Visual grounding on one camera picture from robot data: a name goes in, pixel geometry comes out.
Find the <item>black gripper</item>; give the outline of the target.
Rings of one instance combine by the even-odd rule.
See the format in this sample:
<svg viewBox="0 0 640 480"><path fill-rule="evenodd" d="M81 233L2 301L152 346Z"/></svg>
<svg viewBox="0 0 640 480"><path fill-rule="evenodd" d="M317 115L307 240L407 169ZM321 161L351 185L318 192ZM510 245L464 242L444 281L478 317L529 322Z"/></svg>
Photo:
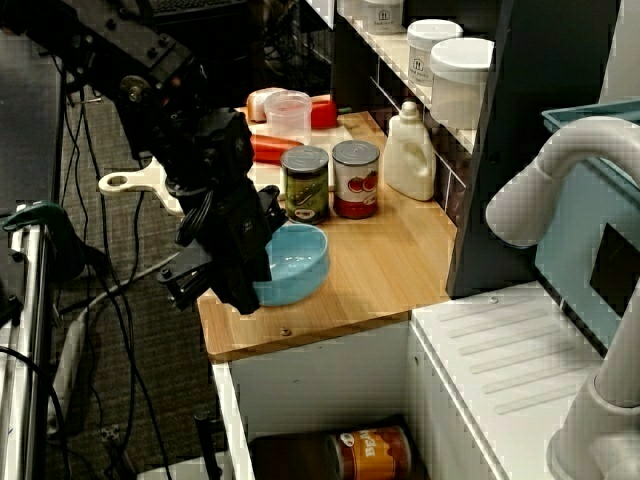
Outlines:
<svg viewBox="0 0 640 480"><path fill-rule="evenodd" d="M226 197L210 189L185 199L175 238L183 250L158 275L177 309L207 290L242 315L260 307L253 283L272 279L266 246L287 221L279 195L276 185L257 190L244 178Z"/></svg>

